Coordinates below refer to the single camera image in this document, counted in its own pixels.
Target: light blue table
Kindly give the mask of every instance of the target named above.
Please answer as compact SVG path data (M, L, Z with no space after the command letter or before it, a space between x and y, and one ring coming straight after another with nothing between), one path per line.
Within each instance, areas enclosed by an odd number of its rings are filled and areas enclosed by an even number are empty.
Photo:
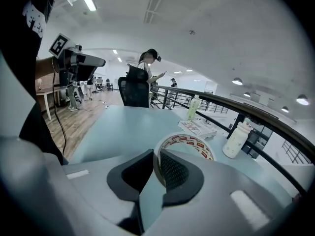
M166 135L182 131L177 125L179 120L179 116L171 110L110 106L87 132L70 163L96 161L118 155L137 155L147 149L154 149ZM236 168L263 186L283 207L291 203L290 195L249 155L240 152L234 159L226 157L222 152L222 147L226 143L224 136L216 135L206 141L218 162ZM187 146L178 145L170 149L182 151L185 147ZM157 190L157 185L159 181L155 174L152 174L140 195L140 198L145 196L140 202L140 205L143 203L146 206L146 211L141 210L146 213L142 214L142 218L148 218L147 221L143 221L145 228L149 227L161 212L161 199L165 189Z

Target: black handrail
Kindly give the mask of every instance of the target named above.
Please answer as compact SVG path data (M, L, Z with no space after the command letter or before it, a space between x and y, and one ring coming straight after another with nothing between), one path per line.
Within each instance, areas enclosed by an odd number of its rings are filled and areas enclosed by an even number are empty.
M174 100L173 98L170 98L167 96L168 91L175 91L175 92L180 92L184 93L187 95L190 95L194 97L195 94L199 95L199 98L202 100L206 100L209 102L213 102L217 105L221 105L224 107L227 107L228 109L232 109L243 116L247 116L250 118L253 118L257 121L259 121L261 124L264 126L268 127L270 130L276 132L280 136L284 137L286 140L289 140L292 143L295 143L298 145L298 147L302 148L304 153L310 161L314 164L315 162L315 146L309 142L306 138L304 138L302 135L297 133L295 130L284 124L283 122L279 121L277 118L274 118L271 115L268 115L268 113L265 113L264 111L260 111L260 109L257 108L252 108L249 105L243 105L239 102L235 102L220 96L208 94L208 93L202 93L202 92L197 92L197 91L192 91L192 90L186 90L186 89L181 89L181 88L169 88L169 87L162 87L162 86L156 86L157 88L164 89L165 93L164 95L161 93L157 93L158 95L161 95L164 97L163 101L163 109L165 108L166 100L169 99L176 104L189 109L189 106L178 102ZM206 120L211 121L213 124L217 125L218 127L222 128L229 134L231 134L232 130L229 129L228 127L222 125L218 121L196 111L196 114L202 116ZM271 165L273 165L281 174L284 175L292 184L293 186L300 192L301 195L304 195L306 191L304 188L299 184L298 181L295 180L295 178L287 171L285 170L280 164L278 164L272 157L270 157L268 154L266 154L263 150L259 149L257 146L255 146L253 143L246 141L245 144L252 148L254 151L256 151L259 155L261 155L263 158L265 158Z

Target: water bottle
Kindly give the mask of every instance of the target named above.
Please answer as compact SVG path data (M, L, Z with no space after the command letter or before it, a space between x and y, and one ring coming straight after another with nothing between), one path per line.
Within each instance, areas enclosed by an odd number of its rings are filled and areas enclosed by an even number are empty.
M222 151L227 157L234 158L240 152L252 129L250 121L246 118L243 123L239 122L237 128L223 146Z
M191 100L188 110L187 120L193 120L196 115L197 108L199 107L200 101L198 100L199 95L195 94L195 98Z

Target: black shirt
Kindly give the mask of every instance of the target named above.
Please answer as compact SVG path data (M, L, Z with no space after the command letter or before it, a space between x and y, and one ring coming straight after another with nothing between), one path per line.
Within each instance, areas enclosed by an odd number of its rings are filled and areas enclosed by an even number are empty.
M2 0L2 18L7 22L1 34L1 51L8 66L36 101L20 133L20 138L36 144L43 152L63 156L51 138L41 115L35 91L35 62L54 0Z

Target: metal railing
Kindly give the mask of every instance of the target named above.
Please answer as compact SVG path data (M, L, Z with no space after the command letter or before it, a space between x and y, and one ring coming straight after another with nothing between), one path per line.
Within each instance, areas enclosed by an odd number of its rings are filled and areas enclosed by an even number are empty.
M191 100L193 99L193 97L189 96L189 95L185 95L182 93L178 93L178 92L169 92L168 97L173 98L175 101L178 101L180 103L183 103L187 106L190 105ZM164 96L158 94L157 96L153 96L153 100L157 100L158 102L155 102L155 106L158 106L162 103L162 99L164 98ZM172 104L170 103L170 101L166 101L166 105L168 107L182 107L181 105L177 104L176 102L173 102ZM206 100L200 100L200 104L198 106L198 110L200 111L209 111L212 113L217 113L217 114L226 114L228 111L228 108L226 107L222 107L220 105L211 103L209 101Z
M284 141L282 148L285 150L285 154L288 155L292 163L297 164L310 164L311 161L295 146L288 141Z
M278 135L286 139L290 142L295 148L297 148L301 154L306 156L311 163L315 163L315 146L308 141L304 136L296 132L294 129L289 127L288 125L284 124L283 122L279 121L277 118L269 115L268 113L261 111L258 108L253 108L252 106L245 105L230 99L226 99L224 97L212 95L209 93L197 92L193 90L187 90L182 88L170 88L170 87L162 87L162 86L155 86L158 89L163 89L164 93L156 92L156 99L158 99L159 103L162 104L162 109L168 108L171 109L170 104L167 102L173 102L173 106L179 105L186 109L189 109L187 104L179 102L176 97L169 97L169 91L178 94L184 94L190 96L190 98L194 97L195 94L199 95L199 99L204 100L206 102L210 102L221 106L223 108L231 109L233 111L238 112L238 117L235 120L233 127L230 129L220 122L214 120L213 118L206 116L205 114L196 111L196 114L205 118L206 120L212 122L217 127L225 130L229 133L229 136L232 134L234 129L237 127L238 122L243 121L245 117L250 118L251 120L255 120L259 122L261 125L269 128L271 131L276 132ZM245 145L253 149L257 152L260 156L266 159L272 166L274 166L284 177L286 177L293 186L300 192L301 195L306 193L305 189L300 185L300 183L280 164L278 164L272 157L266 154L262 149L258 148L255 144L251 141L247 140Z

